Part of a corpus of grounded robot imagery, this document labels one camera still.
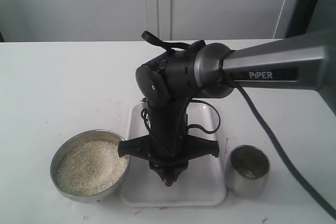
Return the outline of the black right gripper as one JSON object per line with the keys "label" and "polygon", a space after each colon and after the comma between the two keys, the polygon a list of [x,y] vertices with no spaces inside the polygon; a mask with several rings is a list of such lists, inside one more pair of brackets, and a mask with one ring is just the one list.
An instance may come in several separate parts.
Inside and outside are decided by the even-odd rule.
{"label": "black right gripper", "polygon": [[165,168],[172,168],[172,183],[187,169],[176,167],[189,160],[211,155],[219,157],[217,141],[206,140],[188,133],[190,129],[199,129],[206,134],[213,134],[219,128],[206,130],[199,124],[187,123],[186,100],[176,100],[165,106],[156,106],[149,101],[140,112],[141,119],[148,131],[147,135],[121,141],[118,144],[118,155],[138,157],[161,168],[152,168],[162,182],[165,182]]}

